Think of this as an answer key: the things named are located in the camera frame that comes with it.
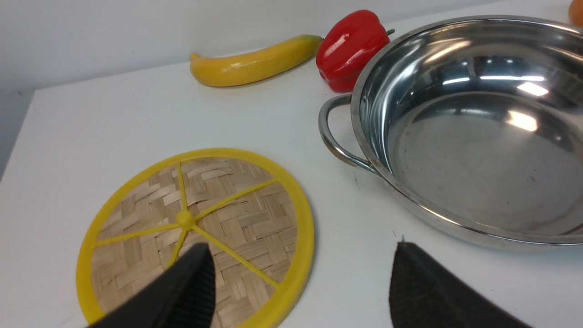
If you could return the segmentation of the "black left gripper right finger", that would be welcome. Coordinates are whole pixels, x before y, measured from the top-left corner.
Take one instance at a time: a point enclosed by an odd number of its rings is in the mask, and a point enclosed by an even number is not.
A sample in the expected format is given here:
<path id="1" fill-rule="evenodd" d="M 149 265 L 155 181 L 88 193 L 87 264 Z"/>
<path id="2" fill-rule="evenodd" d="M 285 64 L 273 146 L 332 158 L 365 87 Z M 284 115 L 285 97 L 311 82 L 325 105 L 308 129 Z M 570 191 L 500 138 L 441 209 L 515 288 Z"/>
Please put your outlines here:
<path id="1" fill-rule="evenodd" d="M 395 328 L 527 326 L 408 241 L 396 247 L 388 302 Z"/>

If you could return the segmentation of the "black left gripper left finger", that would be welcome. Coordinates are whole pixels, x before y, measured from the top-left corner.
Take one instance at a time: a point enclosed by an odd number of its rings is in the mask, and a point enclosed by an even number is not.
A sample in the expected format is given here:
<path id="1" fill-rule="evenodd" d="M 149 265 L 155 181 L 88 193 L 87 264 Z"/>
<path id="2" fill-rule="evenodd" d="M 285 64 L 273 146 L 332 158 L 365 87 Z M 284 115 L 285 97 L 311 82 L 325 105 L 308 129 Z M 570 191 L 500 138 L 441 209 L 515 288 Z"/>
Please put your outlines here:
<path id="1" fill-rule="evenodd" d="M 198 243 L 168 270 L 92 328 L 210 328 L 216 274 L 210 247 Z"/>

